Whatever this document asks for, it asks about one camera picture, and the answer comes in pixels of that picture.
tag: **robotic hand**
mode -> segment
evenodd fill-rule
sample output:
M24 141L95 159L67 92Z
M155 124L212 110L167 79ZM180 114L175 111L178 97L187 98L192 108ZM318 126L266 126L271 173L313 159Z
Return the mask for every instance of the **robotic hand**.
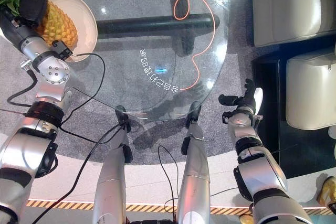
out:
M262 119L257 115L262 90L249 79L245 88L243 97L222 94L218 99L222 105L237 106L233 112L223 113L223 123L228 124L238 155L234 175L240 194L254 203L254 223L312 224L302 207L286 195L286 177L255 132Z
M43 77L36 100L0 148L0 223L17 223L28 200L34 178L50 172L56 163L54 143L69 107L73 73L64 60L72 52L62 41L50 48L33 30L46 12L47 0L21 0L20 17L0 5L0 35L26 56Z

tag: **black cable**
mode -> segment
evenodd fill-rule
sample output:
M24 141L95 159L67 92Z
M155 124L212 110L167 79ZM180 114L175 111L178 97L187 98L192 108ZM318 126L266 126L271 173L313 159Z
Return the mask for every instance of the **black cable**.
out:
M161 167L162 167L162 169L163 169L163 171L164 171L164 173L165 173L165 175L166 175L166 177L167 177L167 179L168 179L168 182L169 182L169 186L170 186L170 190L171 190L171 193L172 193L172 200L173 200L173 222L175 223L175 221L176 221L176 215L175 215L175 202L174 202L174 193L173 193L173 187L172 187L172 183L170 182L170 179L169 179L169 176L168 176L168 174L167 174L167 172L166 172L166 170L164 169L164 167L163 167L163 165L162 165L162 162L161 162L161 157L160 157L160 147L162 147L162 148L164 148L164 149L166 149L165 147L163 147L162 145L159 145L158 146L158 149L157 149L157 154L158 154L158 156L159 156L159 161L160 161L160 165L161 165Z
M238 189L238 187L233 187L233 188L229 188L229 189L226 189L226 190L223 190L223 191L219 191L219 192L217 192L217 193L215 193L215 194L210 195L210 197L216 196L216 195L218 195L218 194L221 194L221 193L224 193L224 192L226 192L226 191L233 190L233 189ZM168 211L166 210L166 204L167 204L169 201L171 201L171 200L172 200L172 199L167 200L167 201L164 203L164 205L163 205L163 209L164 209L166 212L168 212Z
M233 190L233 189L238 189L238 187L233 187L233 188L229 188L229 189L226 189L226 190L223 190L223 191L219 191L215 194L211 194L210 197L216 196L216 195L221 194L221 193L225 193L226 191L230 191L230 190Z
M53 168L50 169L49 173L52 173L57 168L57 166L58 166L58 158L55 155L55 164L54 164Z
M164 148L165 149L165 151L170 155L170 157L172 158L172 160L174 161L174 163L175 163L175 166L176 166L176 173L177 173L177 179L176 179L176 193L177 193L177 197L179 197L179 181L178 181L178 171L179 171L179 167L177 166L177 162L176 162L176 160L174 159L174 157L172 156L172 154L167 150L167 148L166 147L164 147L163 145L161 145L161 144L158 144L158 143L155 143L155 144L157 144L158 146L161 146L162 148Z
M91 157L92 153L95 151L95 149L98 147L99 143L111 132L113 131L115 128L117 128L119 126L119 124L115 125L114 127L112 127L111 129L109 129L108 131L105 132L105 134L97 141L97 143L94 145L94 147L91 149L90 153L88 154L88 156L85 158L78 174L77 177L75 179L74 185L72 186L72 188L70 189L70 191L68 191L66 194L64 194L61 198L59 198L56 202L54 202L53 204L51 204L46 210L44 210L44 212L42 214L40 214L34 221L32 224L36 224L48 211L50 211L51 208L53 208L54 206L56 206L57 204L59 204L62 200L64 200L66 197L68 197L73 190L75 189L75 187L77 186L78 180L80 178L80 175L82 173L82 171L84 170L84 167L86 165L86 163L88 162L89 158ZM122 129L122 127L120 127L112 136L112 138Z
M103 74L102 74L102 76L101 76L101 81L100 81L99 87L98 87L97 91L94 93L94 95L91 96L86 102L82 103L82 104L79 105L77 108L73 109L73 110L71 111L70 115L69 115L63 122L61 122L61 125L63 125L66 121L68 121L68 120L70 119L70 117L72 116L72 114L73 114L76 110L78 110L79 108L83 107L85 104L87 104L87 103L88 103L89 101L91 101L93 98L95 98L95 96L98 94L98 92L99 92L99 90L100 90L100 88L101 88L101 86L103 85L103 82L104 82L106 66L105 66L105 62L104 62L103 58L102 58L100 55L95 54L94 52L86 53L86 54L78 54L78 55L76 55L76 56L83 56L83 55L95 55L95 56L97 56L99 59L101 59L101 61L102 61L102 63L103 63Z
M129 121L129 120L123 121L122 124L119 124L119 125L122 126L122 125L128 123L128 121ZM94 143L94 144L97 143L96 141L91 140L91 139L89 139L89 138L87 138L87 137L78 135L78 134L73 133L73 132L71 132L71 131L64 130L64 129L62 128L62 126L60 126L59 129L60 129L61 131L65 132L65 133L68 133L68 134L72 135L72 136L79 137L79 138L81 138L81 139L83 139L83 140L89 141L89 142ZM109 141L111 141L111 139L112 139L112 138L110 138L110 139L108 139L107 141L102 142L102 143L100 143L100 144L107 144Z
M294 147L297 146L297 145L298 145L298 144L292 145L292 146L287 147L287 148L284 148L284 149L279 149L279 150L277 150L277 151L271 152L271 154L278 153L278 152L283 152L283 151L285 151L285 150L294 148Z
M21 90L15 94L12 94L10 97L7 98L7 102L11 105L15 105L15 106L22 106L22 107L28 107L30 108L31 105L29 104L23 104L23 103L17 103L17 102L12 102L12 99L28 92L29 90L33 89L33 87L35 87L36 83L37 83L37 78L34 74L34 72L31 70L31 69L28 69L27 71L27 74L31 77L31 79L33 80L33 83L28 87L28 88L25 88L24 90Z
M18 112L18 111L13 111L13 110L5 110L5 109L0 109L1 111L6 111L6 112L12 112L15 114L20 114L20 115L26 115L26 113Z

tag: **white plate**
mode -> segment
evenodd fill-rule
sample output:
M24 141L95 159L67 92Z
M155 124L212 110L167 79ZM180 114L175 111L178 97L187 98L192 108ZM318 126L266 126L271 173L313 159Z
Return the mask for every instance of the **white plate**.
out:
M49 1L62 9L62 11L71 18L77 29L78 41L76 47L72 51L73 54L78 55L86 52L93 52L97 43L98 29L96 19L89 6L83 0ZM71 56L69 59L72 59L73 61L81 61L87 57L88 55Z

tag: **white sofa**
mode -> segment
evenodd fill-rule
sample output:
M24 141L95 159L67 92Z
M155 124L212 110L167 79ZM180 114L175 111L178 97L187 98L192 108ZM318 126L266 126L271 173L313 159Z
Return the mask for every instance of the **white sofa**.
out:
M256 47L336 33L336 0L253 0Z
M336 125L336 47L287 61L286 120L302 130ZM332 138L335 130L329 129Z

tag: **orange cable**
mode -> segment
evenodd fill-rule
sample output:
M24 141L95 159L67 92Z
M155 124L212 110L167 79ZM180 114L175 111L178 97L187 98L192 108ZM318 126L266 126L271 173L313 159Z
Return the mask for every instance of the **orange cable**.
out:
M185 15L184 17L182 17L182 18L178 18L178 17L176 16L176 5L177 5L177 3L178 3L179 1L180 1L180 0L176 0L175 5L174 5L174 9L173 9L174 18L177 19L177 20L184 20L184 19L188 16L188 14L189 14L189 11L190 11L190 3L189 3L189 0L187 0L187 1L188 1L188 11L187 11L186 15ZM211 41L210 41L209 45L208 45L202 52L199 52L199 53L195 54L195 55L192 57L192 62L193 62L194 66L195 66L195 68L196 68L196 70L197 70L197 79L196 79L196 81L195 81L192 85L190 85L189 87L182 88L182 89L180 89L180 90L187 90L187 89L190 89L190 88L192 88L193 86L195 86L195 85L198 83L199 78L200 78L200 76L201 76L201 73L200 73L200 70L199 70L199 68L198 68L198 66L197 66L197 64L196 64L196 62L195 62L195 57L196 57L196 56L199 56L199 55L201 55L201 54L203 54L205 51L207 51L207 50L209 49L209 47L211 46L212 42L214 41L214 37L215 37L215 33L216 33L216 24L215 24L215 17L214 17L214 14L213 14L213 12L211 11L211 9L210 9L209 5L207 4L207 2L206 2L205 0L202 0L202 1L203 1L203 3L206 5L206 7L209 9L209 11L210 11L210 14L211 14L211 17L212 17L212 21L213 21L213 24L214 24L214 31L213 31L212 38L211 38Z

